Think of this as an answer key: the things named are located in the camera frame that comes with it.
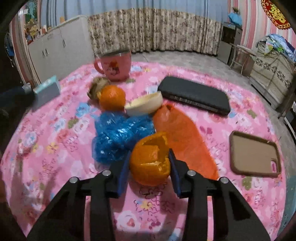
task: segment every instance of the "orange plastic bag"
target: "orange plastic bag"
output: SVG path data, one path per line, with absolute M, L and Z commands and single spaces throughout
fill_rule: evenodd
M 178 160 L 203 177 L 217 180 L 218 169 L 193 121 L 173 105 L 163 105 L 153 116 L 156 131 L 166 132 Z

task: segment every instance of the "silver screw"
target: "silver screw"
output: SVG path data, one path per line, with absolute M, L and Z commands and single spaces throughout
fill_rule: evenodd
M 191 176 L 191 177 L 195 176 L 195 174 L 196 174 L 196 172 L 195 172 L 194 170 L 189 170 L 189 171 L 187 172 L 187 175 L 188 175 L 188 176 Z
M 103 175 L 106 176 L 106 177 L 108 177 L 108 176 L 111 175 L 111 171 L 110 171 L 110 170 L 104 170 L 102 173 L 103 173 Z
M 229 179 L 228 179 L 227 177 L 222 177 L 222 178 L 220 179 L 220 181 L 221 181 L 222 183 L 226 184 L 226 183 L 229 182 Z
M 78 181 L 78 178 L 77 178 L 77 177 L 71 177 L 71 178 L 69 179 L 69 181 L 70 181 L 71 183 L 76 183 L 76 182 Z

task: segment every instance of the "chinese character decoration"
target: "chinese character decoration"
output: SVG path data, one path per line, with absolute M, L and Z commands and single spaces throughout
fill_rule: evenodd
M 289 22 L 285 19 L 285 16 L 281 11 L 274 5 L 270 0 L 261 0 L 261 5 L 264 9 L 264 12 L 274 23 L 274 25 L 279 29 L 288 29 L 290 28 Z

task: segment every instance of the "brown phone case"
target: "brown phone case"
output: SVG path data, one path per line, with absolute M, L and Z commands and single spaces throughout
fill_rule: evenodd
M 230 167 L 234 173 L 272 178 L 281 173 L 280 155 L 276 143 L 239 131 L 233 131 L 229 141 Z M 276 166 L 276 171 L 272 170 L 273 165 Z

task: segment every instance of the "pink mug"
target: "pink mug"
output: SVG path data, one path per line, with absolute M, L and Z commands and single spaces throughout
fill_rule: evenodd
M 94 67 L 99 73 L 105 74 L 110 81 L 125 81 L 129 78 L 131 70 L 131 51 L 123 49 L 105 53 L 94 61 Z

